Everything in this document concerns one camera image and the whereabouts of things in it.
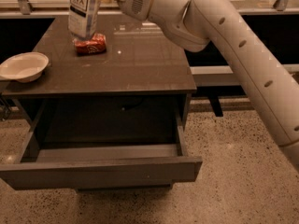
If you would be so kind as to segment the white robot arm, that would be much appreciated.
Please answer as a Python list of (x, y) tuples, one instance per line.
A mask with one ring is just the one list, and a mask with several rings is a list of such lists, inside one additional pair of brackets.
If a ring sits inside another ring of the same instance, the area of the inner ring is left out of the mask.
[(299, 84), (229, 0), (99, 1), (115, 1), (124, 14), (157, 24), (168, 39), (188, 51), (213, 43), (280, 151), (299, 169)]

